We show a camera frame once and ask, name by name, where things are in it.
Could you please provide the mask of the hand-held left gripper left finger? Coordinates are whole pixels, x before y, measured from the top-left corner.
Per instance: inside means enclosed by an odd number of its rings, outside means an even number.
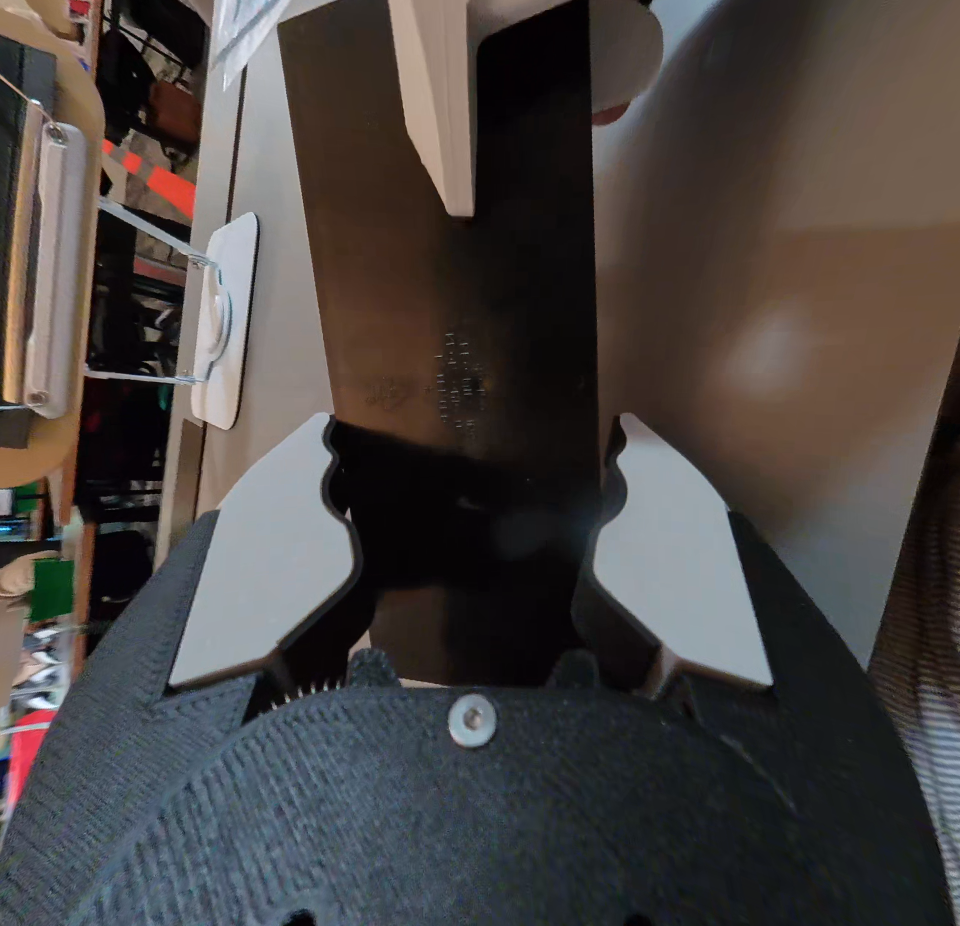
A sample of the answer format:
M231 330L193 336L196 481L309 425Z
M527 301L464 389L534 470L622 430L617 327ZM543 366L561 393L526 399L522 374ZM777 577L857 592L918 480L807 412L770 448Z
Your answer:
M273 671L354 587L363 567L354 523L330 498L339 466L335 416L317 412L262 456L216 508L174 655L173 691Z

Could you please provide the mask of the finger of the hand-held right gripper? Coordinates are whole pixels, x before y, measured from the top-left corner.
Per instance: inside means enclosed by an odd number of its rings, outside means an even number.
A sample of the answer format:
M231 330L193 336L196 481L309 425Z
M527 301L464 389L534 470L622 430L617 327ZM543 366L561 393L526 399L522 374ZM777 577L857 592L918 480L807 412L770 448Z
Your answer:
M409 138L445 211L474 216L470 0L388 0Z

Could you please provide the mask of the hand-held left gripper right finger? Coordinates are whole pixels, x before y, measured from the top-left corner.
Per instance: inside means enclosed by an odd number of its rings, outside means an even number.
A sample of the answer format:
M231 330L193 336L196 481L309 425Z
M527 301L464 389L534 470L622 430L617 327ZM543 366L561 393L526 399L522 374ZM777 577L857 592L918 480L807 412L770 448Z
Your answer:
M571 618L621 690L666 692L687 674L750 692L774 682L726 501L629 412L614 421Z

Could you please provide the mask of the printed paper sheet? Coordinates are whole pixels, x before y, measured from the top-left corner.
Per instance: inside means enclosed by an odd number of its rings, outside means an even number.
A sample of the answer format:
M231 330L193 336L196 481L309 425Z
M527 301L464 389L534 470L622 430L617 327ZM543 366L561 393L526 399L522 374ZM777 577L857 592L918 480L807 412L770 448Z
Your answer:
M214 0L208 73L227 90L292 0Z

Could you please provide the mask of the person's grey hoodie torso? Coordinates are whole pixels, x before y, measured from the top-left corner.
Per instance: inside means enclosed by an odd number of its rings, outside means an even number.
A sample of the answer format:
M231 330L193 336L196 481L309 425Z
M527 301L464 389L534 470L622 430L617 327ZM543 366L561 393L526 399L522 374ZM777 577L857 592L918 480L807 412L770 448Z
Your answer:
M959 922L959 355L870 656L872 684L908 753Z

